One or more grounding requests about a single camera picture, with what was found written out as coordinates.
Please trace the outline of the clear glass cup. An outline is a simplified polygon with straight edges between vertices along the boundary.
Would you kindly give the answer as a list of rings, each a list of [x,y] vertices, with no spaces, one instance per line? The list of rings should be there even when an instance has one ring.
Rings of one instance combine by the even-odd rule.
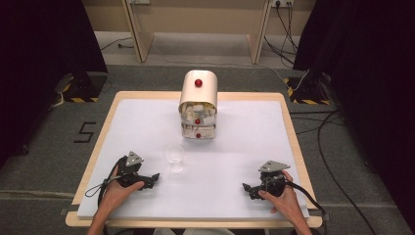
[[[170,170],[179,173],[184,169],[185,151],[181,145],[168,145],[164,149],[164,158],[170,166]]]

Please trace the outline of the black curtain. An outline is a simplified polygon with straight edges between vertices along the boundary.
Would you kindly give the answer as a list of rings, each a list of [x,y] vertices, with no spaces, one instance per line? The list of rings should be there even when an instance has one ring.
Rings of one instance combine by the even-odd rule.
[[[107,70],[82,0],[0,0],[0,167],[52,102],[58,81]]]
[[[415,0],[315,0],[295,60],[331,77],[369,164],[415,232]]]

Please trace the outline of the light wooden desk frame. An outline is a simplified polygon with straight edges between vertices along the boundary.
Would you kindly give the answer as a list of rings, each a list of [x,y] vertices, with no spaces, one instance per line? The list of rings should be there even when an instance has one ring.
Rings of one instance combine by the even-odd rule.
[[[271,0],[121,0],[144,63],[157,33],[242,34],[251,61],[259,61]]]

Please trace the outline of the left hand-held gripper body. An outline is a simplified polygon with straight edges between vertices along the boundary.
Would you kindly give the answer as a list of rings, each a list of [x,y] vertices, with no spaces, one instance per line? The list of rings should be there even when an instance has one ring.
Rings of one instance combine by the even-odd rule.
[[[118,160],[117,163],[117,182],[120,186],[126,188],[137,182],[144,182],[145,179],[138,174],[138,171],[144,160],[136,153],[130,151],[127,156]]]

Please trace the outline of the person's left hand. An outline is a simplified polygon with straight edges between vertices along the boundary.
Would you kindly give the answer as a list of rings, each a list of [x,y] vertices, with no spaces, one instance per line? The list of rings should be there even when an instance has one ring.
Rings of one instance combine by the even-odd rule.
[[[98,207],[97,214],[109,216],[116,210],[133,192],[144,186],[143,181],[139,181],[128,187],[122,187],[116,180],[112,181],[102,198]]]

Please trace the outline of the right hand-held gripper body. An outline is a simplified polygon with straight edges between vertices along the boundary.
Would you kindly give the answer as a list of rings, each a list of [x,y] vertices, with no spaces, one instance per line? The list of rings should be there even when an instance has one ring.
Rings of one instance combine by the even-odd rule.
[[[290,168],[288,164],[275,161],[267,161],[259,168],[261,184],[259,189],[266,191],[275,197],[280,197],[286,186],[285,169]]]

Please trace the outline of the cream drawer box red knobs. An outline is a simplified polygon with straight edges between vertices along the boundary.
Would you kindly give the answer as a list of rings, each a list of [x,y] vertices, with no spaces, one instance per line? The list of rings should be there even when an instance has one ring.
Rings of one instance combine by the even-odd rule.
[[[182,136],[190,139],[215,137],[217,116],[217,77],[210,70],[186,73],[178,111]]]

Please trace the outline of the person's right hand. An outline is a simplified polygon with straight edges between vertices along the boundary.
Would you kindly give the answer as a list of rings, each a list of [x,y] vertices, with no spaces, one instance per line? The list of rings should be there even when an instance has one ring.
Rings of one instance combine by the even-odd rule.
[[[269,192],[263,190],[260,190],[258,195],[272,204],[272,213],[279,212],[293,225],[305,223],[305,218],[298,202],[297,193],[291,186],[286,185],[283,193],[279,197],[273,196]]]

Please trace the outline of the wooden table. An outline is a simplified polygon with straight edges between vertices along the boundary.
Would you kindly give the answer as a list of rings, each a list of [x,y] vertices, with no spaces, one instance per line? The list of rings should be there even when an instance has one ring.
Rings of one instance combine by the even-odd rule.
[[[101,151],[105,137],[108,133],[111,121],[115,114],[117,105],[125,99],[147,99],[147,100],[175,100],[180,102],[180,92],[178,91],[120,91],[116,93],[113,103],[110,107],[104,126],[98,137],[89,163],[84,171],[83,177],[73,199],[75,206],[66,218],[69,226],[86,227],[91,223],[92,216],[97,209],[98,185],[90,187],[88,182],[92,171],[97,162],[98,155]],[[298,138],[295,134],[292,119],[290,117],[285,98],[280,93],[253,93],[253,92],[221,92],[218,95],[218,104],[221,101],[278,101],[282,105],[283,121],[287,126],[287,134],[291,145],[295,164],[298,174],[293,176],[295,182],[304,189],[312,188],[307,169],[301,154]],[[127,227],[127,228],[283,228],[289,226],[289,221],[279,213],[271,213],[270,218],[262,219],[154,219],[154,218],[115,218],[114,212],[110,216],[107,224],[110,227]]]

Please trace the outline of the white table mat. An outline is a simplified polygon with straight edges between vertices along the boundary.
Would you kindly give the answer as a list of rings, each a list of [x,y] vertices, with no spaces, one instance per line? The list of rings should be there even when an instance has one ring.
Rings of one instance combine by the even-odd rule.
[[[168,145],[185,151],[179,173],[164,158]],[[130,151],[144,160],[140,174],[160,178],[153,189],[129,196],[115,218],[270,218],[270,204],[252,200],[242,184],[258,185],[258,170],[267,161],[298,174],[278,101],[221,101],[215,137],[196,140],[181,134],[177,101],[125,99],[115,109],[88,185],[100,184]]]

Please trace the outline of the black yellow striped stand base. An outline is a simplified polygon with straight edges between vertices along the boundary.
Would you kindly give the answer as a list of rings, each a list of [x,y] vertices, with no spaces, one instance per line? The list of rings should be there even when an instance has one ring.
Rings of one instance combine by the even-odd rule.
[[[64,75],[55,87],[54,104],[95,103],[108,78],[105,72],[89,71],[85,80],[76,79],[71,73]]]
[[[283,81],[287,86],[289,99],[295,104],[329,105],[330,100],[318,79],[309,78],[307,73],[290,76]]]

